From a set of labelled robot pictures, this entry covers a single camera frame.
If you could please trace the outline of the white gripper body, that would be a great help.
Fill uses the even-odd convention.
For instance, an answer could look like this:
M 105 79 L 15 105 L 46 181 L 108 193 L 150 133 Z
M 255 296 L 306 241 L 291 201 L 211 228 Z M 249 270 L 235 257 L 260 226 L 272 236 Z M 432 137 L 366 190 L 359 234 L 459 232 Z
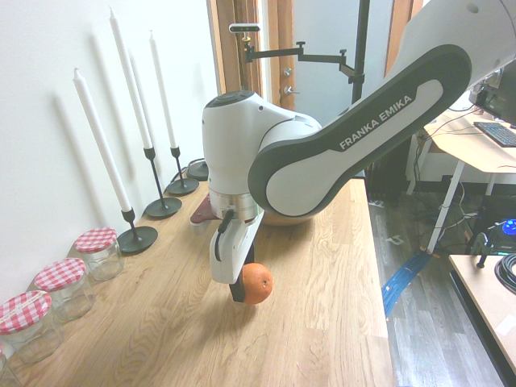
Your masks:
M 210 267 L 214 281 L 234 284 L 256 237 L 262 217 L 246 223 L 223 221 L 210 241 Z

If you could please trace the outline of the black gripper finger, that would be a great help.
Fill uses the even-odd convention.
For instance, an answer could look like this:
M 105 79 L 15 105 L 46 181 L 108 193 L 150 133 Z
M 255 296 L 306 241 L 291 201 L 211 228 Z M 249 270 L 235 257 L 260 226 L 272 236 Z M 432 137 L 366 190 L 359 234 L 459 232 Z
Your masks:
M 254 244 L 252 243 L 249 252 L 245 258 L 245 261 L 243 263 L 243 266 L 246 264 L 254 263 L 255 262 L 255 248 Z M 239 276 L 237 277 L 237 280 L 234 284 L 229 284 L 229 288 L 231 291 L 231 296 L 233 298 L 234 302 L 244 302 L 245 299 L 245 290 L 243 286 L 243 268 L 240 270 Z

